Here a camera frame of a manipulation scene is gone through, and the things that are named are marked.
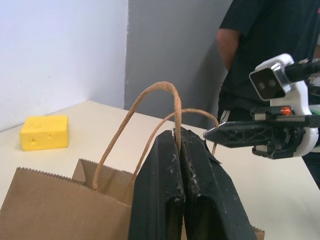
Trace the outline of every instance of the black shirt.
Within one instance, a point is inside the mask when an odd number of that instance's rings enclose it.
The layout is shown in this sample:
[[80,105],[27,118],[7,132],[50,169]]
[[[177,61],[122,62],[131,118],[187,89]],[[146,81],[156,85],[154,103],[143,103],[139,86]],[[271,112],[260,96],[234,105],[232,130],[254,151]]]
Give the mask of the black shirt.
[[221,29],[241,33],[231,69],[219,95],[219,108],[250,109],[266,105],[249,74],[283,53],[294,61],[312,59],[319,36],[319,0],[233,0]]

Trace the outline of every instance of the table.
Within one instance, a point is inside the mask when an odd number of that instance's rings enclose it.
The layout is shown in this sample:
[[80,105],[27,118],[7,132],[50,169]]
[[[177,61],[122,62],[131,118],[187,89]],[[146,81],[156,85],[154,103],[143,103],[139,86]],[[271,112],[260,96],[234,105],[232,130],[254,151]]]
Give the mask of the table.
[[[17,167],[72,177],[79,158],[98,162],[127,111],[85,101],[55,113],[69,116],[69,147],[23,152],[21,126],[0,133],[0,205]],[[133,172],[160,119],[135,113],[107,165]],[[159,130],[172,129],[166,122]],[[202,136],[204,130],[184,126]],[[302,159],[271,160],[254,156],[250,147],[218,146],[215,157],[231,176],[252,225],[265,230],[266,240],[319,240],[320,191]]]

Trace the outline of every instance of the yellow sponge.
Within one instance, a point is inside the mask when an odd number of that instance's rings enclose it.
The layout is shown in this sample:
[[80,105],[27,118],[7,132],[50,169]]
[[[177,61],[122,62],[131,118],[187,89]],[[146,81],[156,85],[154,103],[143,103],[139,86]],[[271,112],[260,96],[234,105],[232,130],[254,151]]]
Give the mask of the yellow sponge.
[[67,116],[30,116],[20,131],[24,151],[68,147]]

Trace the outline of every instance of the orange light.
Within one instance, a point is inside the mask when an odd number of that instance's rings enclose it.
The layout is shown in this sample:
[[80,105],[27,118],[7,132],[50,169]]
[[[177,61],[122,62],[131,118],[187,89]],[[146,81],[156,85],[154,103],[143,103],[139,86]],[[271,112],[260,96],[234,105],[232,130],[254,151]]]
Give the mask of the orange light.
[[291,114],[291,107],[289,107],[289,106],[282,107],[281,114],[282,115],[290,115]]

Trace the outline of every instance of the paper bag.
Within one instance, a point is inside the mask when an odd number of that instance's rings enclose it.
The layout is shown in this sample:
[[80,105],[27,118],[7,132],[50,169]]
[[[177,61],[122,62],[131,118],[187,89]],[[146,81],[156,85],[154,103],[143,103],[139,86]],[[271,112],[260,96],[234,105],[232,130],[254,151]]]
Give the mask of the paper bag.
[[73,179],[17,168],[0,210],[1,240],[127,240],[131,207],[121,203],[132,174],[79,160]]

